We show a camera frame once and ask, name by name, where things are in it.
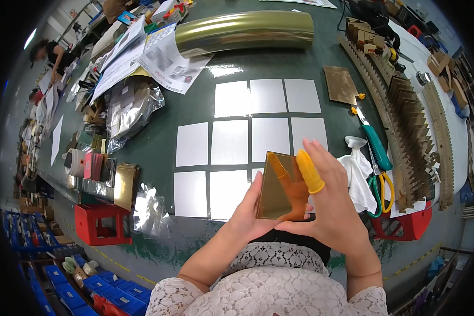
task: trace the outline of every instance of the yellow scissor handle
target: yellow scissor handle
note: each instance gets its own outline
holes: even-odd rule
[[[385,208],[385,181],[383,178],[388,183],[391,193],[390,203],[388,204],[387,208]],[[392,209],[393,202],[395,201],[395,187],[393,187],[392,180],[390,180],[384,171],[379,175],[379,182],[381,183],[381,205],[383,206],[383,213],[388,213]]]

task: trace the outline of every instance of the gold acrylic sheet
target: gold acrylic sheet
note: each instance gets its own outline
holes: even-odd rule
[[[358,91],[356,90],[356,86],[348,69],[343,67],[323,66],[323,70],[327,78],[330,100],[356,105]]]
[[[303,220],[308,198],[296,157],[267,152],[256,218]]]
[[[116,179],[114,184],[114,204],[128,211],[130,211],[132,208],[135,174],[136,165],[120,163],[116,167]]]
[[[223,14],[179,24],[175,31],[177,49],[184,58],[242,48],[307,49],[313,39],[311,16],[294,11]]]

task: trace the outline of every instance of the clear plastic bag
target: clear plastic bag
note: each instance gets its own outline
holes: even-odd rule
[[[151,113],[165,105],[165,98],[152,78],[133,76],[111,89],[108,104],[107,153],[113,154],[149,123]]]
[[[170,238],[169,225],[173,221],[165,209],[165,198],[156,188],[140,185],[133,211],[133,230],[145,234],[145,239]]]

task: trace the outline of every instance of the scissors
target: scissors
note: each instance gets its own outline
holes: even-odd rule
[[[374,170],[374,175],[369,177],[367,179],[367,184],[373,191],[374,197],[376,198],[376,202],[378,203],[378,212],[376,214],[373,214],[369,211],[367,211],[367,214],[372,217],[372,218],[378,218],[381,216],[382,213],[388,213],[392,209],[393,201],[395,200],[395,188],[393,187],[393,183],[386,174],[386,172],[379,172],[379,167],[378,164],[376,163],[376,160],[374,159],[374,155],[372,153],[372,150],[370,149],[369,145],[369,151],[371,153],[371,161],[372,161],[372,168]],[[378,181],[377,178],[379,178],[379,184],[381,185],[381,194],[378,192]],[[391,197],[390,197],[390,204],[388,204],[388,207],[385,208],[385,181],[388,183],[388,186],[390,187],[390,192],[391,192]]]

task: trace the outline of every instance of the ceiling light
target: ceiling light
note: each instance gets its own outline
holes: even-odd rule
[[[28,37],[28,39],[26,40],[25,42],[25,48],[23,48],[24,50],[26,49],[26,46],[28,46],[28,44],[33,40],[33,36],[35,36],[35,31],[37,29],[34,29],[33,32],[30,34],[30,36]]]

